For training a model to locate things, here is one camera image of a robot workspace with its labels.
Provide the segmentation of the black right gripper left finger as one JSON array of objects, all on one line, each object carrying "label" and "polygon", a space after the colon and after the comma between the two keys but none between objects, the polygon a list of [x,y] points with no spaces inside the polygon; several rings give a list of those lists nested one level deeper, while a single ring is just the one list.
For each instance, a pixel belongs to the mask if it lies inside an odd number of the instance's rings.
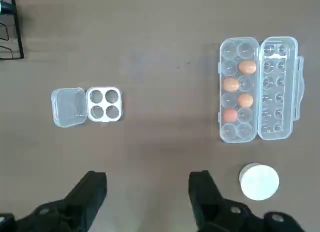
[{"label": "black right gripper left finger", "polygon": [[38,206],[16,220],[0,214],[2,232],[87,232],[107,196],[107,175],[88,171],[64,199]]}]

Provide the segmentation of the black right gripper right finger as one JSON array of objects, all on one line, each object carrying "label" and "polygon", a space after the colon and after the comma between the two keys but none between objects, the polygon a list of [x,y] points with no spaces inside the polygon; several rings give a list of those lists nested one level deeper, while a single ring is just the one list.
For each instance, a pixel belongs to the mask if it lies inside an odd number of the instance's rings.
[{"label": "black right gripper right finger", "polygon": [[188,195],[199,232],[302,232],[290,215],[269,211],[262,218],[243,203],[224,198],[207,170],[193,171]]}]

